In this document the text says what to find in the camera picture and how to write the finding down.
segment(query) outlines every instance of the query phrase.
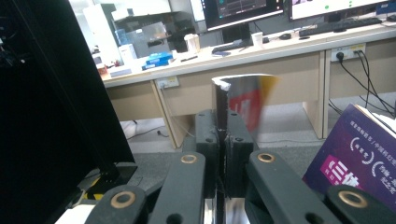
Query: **computer mouse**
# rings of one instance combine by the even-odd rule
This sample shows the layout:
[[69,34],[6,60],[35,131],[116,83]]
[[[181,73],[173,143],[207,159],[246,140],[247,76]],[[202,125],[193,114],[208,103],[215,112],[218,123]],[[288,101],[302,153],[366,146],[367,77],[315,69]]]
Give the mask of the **computer mouse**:
[[287,40],[291,38],[291,34],[283,34],[279,36],[279,39]]

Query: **black panel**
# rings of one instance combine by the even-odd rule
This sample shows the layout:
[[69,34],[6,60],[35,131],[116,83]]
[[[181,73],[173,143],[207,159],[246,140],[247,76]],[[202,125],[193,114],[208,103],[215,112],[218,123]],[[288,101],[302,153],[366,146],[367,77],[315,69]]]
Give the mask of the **black panel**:
[[1,0],[0,18],[0,220],[52,222],[92,168],[134,157],[69,2]]

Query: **purple box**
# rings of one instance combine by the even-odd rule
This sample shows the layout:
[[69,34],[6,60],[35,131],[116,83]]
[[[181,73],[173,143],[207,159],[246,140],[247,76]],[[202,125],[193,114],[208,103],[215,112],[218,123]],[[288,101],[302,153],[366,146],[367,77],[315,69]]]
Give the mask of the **purple box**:
[[303,180],[323,194],[331,185],[362,189],[396,212],[396,135],[369,115],[349,105]]

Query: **blue object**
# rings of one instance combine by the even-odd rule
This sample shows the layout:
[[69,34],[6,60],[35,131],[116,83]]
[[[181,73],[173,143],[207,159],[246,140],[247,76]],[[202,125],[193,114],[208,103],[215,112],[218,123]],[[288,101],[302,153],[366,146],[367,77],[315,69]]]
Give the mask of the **blue object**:
[[173,54],[170,52],[152,53],[148,56],[146,64],[168,62],[169,59],[173,59]]
[[116,30],[114,33],[116,33],[116,37],[117,37],[117,40],[119,41],[119,44],[120,44],[120,45],[127,45],[127,44],[129,44],[129,43],[128,43],[128,38],[126,37],[126,34],[125,34],[125,30],[124,30],[124,29]]
[[384,3],[376,6],[376,15],[396,12],[396,3]]

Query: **monitor screen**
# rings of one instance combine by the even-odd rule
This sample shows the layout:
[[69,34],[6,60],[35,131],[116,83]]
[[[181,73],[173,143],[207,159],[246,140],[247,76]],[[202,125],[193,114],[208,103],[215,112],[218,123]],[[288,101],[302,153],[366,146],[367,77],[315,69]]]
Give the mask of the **monitor screen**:
[[194,15],[195,21],[204,21],[205,20],[204,9],[202,8],[201,1],[204,1],[204,0],[190,0],[192,14]]
[[208,31],[283,13],[283,0],[202,0]]
[[370,6],[385,0],[289,0],[290,19],[299,20],[316,16],[324,16],[347,9]]

